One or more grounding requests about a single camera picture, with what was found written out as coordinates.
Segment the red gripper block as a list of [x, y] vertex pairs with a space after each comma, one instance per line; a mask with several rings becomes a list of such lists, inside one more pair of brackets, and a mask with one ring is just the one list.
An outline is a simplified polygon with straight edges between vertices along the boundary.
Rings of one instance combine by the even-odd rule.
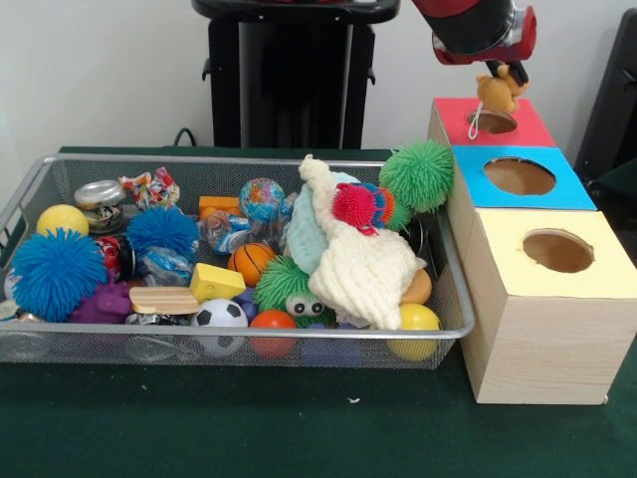
[[450, 49], [450, 42], [443, 42], [436, 34], [432, 36], [432, 46], [438, 61], [443, 65], [470, 65], [474, 62], [486, 62], [494, 78], [504, 79], [509, 74], [517, 84], [527, 84], [529, 75], [521, 61], [527, 60], [536, 41], [536, 17], [531, 6], [513, 5], [501, 26], [495, 33], [480, 39], [469, 39], [478, 35], [479, 29], [487, 26], [486, 20], [472, 23], [468, 27], [454, 27], [453, 42], [459, 49]]

